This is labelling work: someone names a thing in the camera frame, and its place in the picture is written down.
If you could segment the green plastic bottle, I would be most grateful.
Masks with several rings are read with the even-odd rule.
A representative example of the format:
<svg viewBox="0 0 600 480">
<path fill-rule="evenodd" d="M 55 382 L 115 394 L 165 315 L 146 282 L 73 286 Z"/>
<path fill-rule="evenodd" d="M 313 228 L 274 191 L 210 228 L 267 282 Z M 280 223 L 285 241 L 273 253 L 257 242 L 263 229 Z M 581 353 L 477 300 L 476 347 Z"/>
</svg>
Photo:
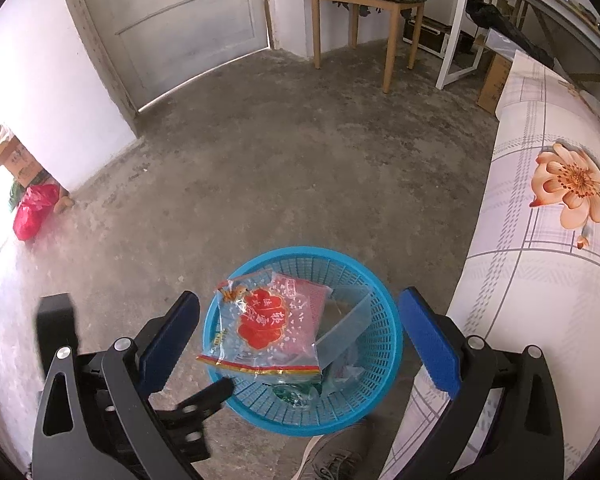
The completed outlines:
<svg viewBox="0 0 600 480">
<path fill-rule="evenodd" d="M 309 410 L 317 406 L 321 399 L 322 386 L 312 382 L 272 385 L 276 398 L 299 410 Z"/>
</svg>

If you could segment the red clear snack bag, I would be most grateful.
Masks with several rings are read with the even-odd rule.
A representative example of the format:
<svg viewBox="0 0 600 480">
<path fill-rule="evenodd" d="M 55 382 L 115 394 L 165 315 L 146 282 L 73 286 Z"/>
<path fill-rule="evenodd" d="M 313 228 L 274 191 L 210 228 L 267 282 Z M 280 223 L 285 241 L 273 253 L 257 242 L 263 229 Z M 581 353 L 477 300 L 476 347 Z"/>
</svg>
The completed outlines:
<svg viewBox="0 0 600 480">
<path fill-rule="evenodd" d="M 332 289 L 261 270 L 218 287 L 218 329 L 197 360 L 223 375 L 268 384 L 313 382 L 321 376 L 316 335 Z"/>
</svg>

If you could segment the clear plastic bag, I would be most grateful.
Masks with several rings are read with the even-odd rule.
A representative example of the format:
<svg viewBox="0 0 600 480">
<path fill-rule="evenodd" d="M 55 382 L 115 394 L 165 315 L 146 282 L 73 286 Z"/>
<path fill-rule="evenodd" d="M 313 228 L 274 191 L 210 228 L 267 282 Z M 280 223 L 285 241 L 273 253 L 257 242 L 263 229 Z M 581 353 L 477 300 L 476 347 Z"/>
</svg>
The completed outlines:
<svg viewBox="0 0 600 480">
<path fill-rule="evenodd" d="M 364 286 L 340 286 L 326 301 L 316 336 L 318 365 L 326 370 L 372 322 L 372 292 Z"/>
</svg>

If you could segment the blue plastic trash basket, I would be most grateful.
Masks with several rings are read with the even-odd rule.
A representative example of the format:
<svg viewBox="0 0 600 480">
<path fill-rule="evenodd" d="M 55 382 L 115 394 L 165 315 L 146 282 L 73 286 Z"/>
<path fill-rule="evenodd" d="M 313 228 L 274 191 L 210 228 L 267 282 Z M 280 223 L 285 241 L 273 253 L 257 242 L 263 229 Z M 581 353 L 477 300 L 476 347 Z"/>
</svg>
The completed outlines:
<svg viewBox="0 0 600 480">
<path fill-rule="evenodd" d="M 322 386 L 321 399 L 299 410 L 276 398 L 272 385 L 250 376 L 223 375 L 208 367 L 212 379 L 230 378 L 235 390 L 228 405 L 247 422 L 291 437 L 313 437 L 346 428 L 370 414 L 389 392 L 402 359 L 398 309 L 388 289 L 362 263 L 333 250 L 292 246 L 266 252 L 238 268 L 228 278 L 272 270 L 329 286 L 364 286 L 372 292 L 372 322 L 354 344 L 312 384 Z M 218 329 L 218 289 L 204 321 L 201 353 Z"/>
</svg>

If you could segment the grey sneaker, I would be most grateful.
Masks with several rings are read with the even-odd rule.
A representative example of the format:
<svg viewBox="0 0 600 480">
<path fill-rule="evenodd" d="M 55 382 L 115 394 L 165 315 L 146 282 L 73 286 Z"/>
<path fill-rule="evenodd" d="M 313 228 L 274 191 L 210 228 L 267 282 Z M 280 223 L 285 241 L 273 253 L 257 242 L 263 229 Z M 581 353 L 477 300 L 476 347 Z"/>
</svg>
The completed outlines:
<svg viewBox="0 0 600 480">
<path fill-rule="evenodd" d="M 343 430 L 312 437 L 291 479 L 353 479 L 370 452 L 373 428 L 373 421 L 364 417 Z"/>
</svg>

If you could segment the floral tablecloth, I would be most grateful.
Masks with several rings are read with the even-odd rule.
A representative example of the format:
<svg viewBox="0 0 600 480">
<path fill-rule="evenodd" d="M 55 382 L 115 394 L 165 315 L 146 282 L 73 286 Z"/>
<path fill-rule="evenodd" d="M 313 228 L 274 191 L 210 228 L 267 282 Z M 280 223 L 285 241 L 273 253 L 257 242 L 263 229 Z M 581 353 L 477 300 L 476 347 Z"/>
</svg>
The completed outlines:
<svg viewBox="0 0 600 480">
<path fill-rule="evenodd" d="M 494 350 L 542 350 L 562 419 L 561 479 L 600 479 L 600 114 L 517 53 L 496 116 L 474 237 L 442 315 Z M 458 468 L 477 458 L 501 395 L 489 393 Z M 385 478 L 401 479 L 449 402 L 422 364 Z"/>
</svg>

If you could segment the red plastic bag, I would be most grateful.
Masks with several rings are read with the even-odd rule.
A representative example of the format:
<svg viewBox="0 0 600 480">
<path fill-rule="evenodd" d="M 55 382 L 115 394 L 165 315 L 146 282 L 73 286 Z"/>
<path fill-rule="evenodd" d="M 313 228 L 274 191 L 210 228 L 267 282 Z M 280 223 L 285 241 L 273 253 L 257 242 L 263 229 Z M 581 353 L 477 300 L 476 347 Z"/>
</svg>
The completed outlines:
<svg viewBox="0 0 600 480">
<path fill-rule="evenodd" d="M 25 242 L 35 237 L 59 199 L 60 187 L 57 184 L 29 186 L 20 200 L 12 225 L 18 240 Z"/>
</svg>

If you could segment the cardboard box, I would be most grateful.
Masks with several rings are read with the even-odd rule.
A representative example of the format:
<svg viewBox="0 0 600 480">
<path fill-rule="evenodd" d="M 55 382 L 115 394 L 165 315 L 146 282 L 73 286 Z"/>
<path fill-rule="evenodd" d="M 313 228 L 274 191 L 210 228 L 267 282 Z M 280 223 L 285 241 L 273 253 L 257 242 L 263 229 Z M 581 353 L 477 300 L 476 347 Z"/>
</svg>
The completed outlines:
<svg viewBox="0 0 600 480">
<path fill-rule="evenodd" d="M 12 130 L 0 125 L 0 168 L 4 167 L 14 177 L 9 192 L 10 210 L 15 210 L 31 185 L 57 184 L 59 200 L 54 206 L 54 213 L 60 214 L 73 206 L 74 201 L 69 192 L 63 188 L 52 175 L 43 168 L 35 157 L 14 135 Z"/>
</svg>

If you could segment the grey wooden door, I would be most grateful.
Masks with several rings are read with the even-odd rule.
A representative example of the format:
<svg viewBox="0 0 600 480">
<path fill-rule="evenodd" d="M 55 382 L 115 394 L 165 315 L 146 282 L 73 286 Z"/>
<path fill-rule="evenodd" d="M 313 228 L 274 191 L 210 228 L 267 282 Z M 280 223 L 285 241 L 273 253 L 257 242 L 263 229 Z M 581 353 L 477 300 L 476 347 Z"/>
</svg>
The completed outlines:
<svg viewBox="0 0 600 480">
<path fill-rule="evenodd" d="M 66 0 L 88 57 L 129 126 L 190 80 L 268 48 L 268 0 Z"/>
</svg>

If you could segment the black clothes pile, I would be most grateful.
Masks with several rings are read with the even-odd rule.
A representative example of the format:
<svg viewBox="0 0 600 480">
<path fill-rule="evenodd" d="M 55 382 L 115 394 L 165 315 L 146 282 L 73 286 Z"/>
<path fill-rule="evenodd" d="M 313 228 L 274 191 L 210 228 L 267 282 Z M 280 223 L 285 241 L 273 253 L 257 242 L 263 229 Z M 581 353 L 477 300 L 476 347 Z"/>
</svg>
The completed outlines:
<svg viewBox="0 0 600 480">
<path fill-rule="evenodd" d="M 500 10 L 483 0 L 467 0 L 466 13 L 471 21 L 483 29 L 493 29 L 509 40 L 512 40 L 524 52 L 548 68 L 554 67 L 554 58 L 545 50 L 532 44 L 524 34 L 516 28 Z"/>
</svg>

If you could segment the long white shelf table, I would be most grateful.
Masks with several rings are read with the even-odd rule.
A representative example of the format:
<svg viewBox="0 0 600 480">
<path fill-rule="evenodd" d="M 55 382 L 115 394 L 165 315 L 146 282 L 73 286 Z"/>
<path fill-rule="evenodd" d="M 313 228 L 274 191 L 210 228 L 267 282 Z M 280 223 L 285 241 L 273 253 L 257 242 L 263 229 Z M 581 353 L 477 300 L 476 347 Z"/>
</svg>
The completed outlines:
<svg viewBox="0 0 600 480">
<path fill-rule="evenodd" d="M 596 21 L 591 13 L 586 12 L 580 4 L 572 0 L 519 0 L 531 6 L 536 19 L 542 27 L 549 18 L 562 26 L 571 36 L 577 38 L 580 44 L 600 62 L 600 21 Z M 522 50 L 534 56 L 538 61 L 553 65 L 553 59 L 531 42 L 515 23 L 509 21 L 507 16 L 501 14 L 497 6 L 483 0 L 456 0 L 454 18 L 452 21 L 451 36 L 446 48 L 442 66 L 436 82 L 436 88 L 441 90 L 448 84 L 458 81 L 474 72 L 480 62 L 481 55 L 477 54 L 474 64 L 464 70 L 452 72 L 451 65 L 460 39 L 460 29 L 464 16 L 469 16 L 477 27 L 493 29 L 502 36 L 512 40 Z"/>
</svg>

